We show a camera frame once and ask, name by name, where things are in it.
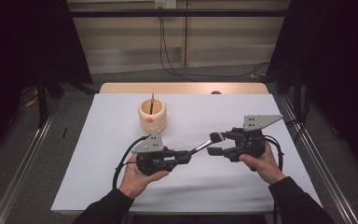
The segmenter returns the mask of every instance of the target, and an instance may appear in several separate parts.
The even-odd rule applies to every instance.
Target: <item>white table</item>
[[[156,94],[168,108],[165,146],[190,150],[209,133],[241,127],[244,115],[280,114],[272,95]],[[73,214],[99,201],[112,188],[112,178],[129,145],[146,135],[137,107],[150,94],[97,94],[89,111],[52,211]],[[281,144],[283,172],[318,203],[314,187],[282,120],[263,130]],[[229,140],[216,147],[233,147]],[[169,176],[149,185],[131,208],[132,214],[249,214],[272,211],[268,184],[241,162],[195,154]]]

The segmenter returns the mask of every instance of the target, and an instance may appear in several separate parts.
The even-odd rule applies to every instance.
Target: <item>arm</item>
[[[73,224],[121,223],[123,217],[129,212],[134,199],[146,189],[147,185],[168,175],[167,171],[160,171],[151,176],[142,174],[134,164],[136,162],[135,155],[128,162],[120,187],[112,189],[100,201],[90,204]]]
[[[240,160],[254,167],[260,177],[270,184],[269,191],[279,207],[282,223],[334,223],[309,194],[279,170],[269,144],[266,144],[266,152],[261,157],[243,154]]]

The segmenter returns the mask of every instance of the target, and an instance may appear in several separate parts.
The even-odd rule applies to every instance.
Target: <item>black sleeve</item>
[[[73,224],[120,224],[132,206],[133,199],[118,189],[112,189],[100,201],[90,204]]]
[[[283,224],[334,223],[333,219],[304,192],[291,177],[270,185],[269,191],[279,207]]]

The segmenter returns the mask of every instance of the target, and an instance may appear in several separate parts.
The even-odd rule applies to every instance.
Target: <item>person's left hand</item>
[[[168,171],[158,171],[150,176],[144,175],[138,170],[138,167],[135,164],[136,155],[132,155],[127,162],[133,163],[127,164],[126,172],[118,189],[132,199],[135,199],[144,192],[148,184],[158,181],[162,177],[168,175]]]

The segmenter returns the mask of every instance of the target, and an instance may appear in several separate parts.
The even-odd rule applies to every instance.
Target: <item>wall outlet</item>
[[[165,0],[165,8],[176,9],[176,0]]]
[[[165,8],[165,0],[155,0],[155,8]]]

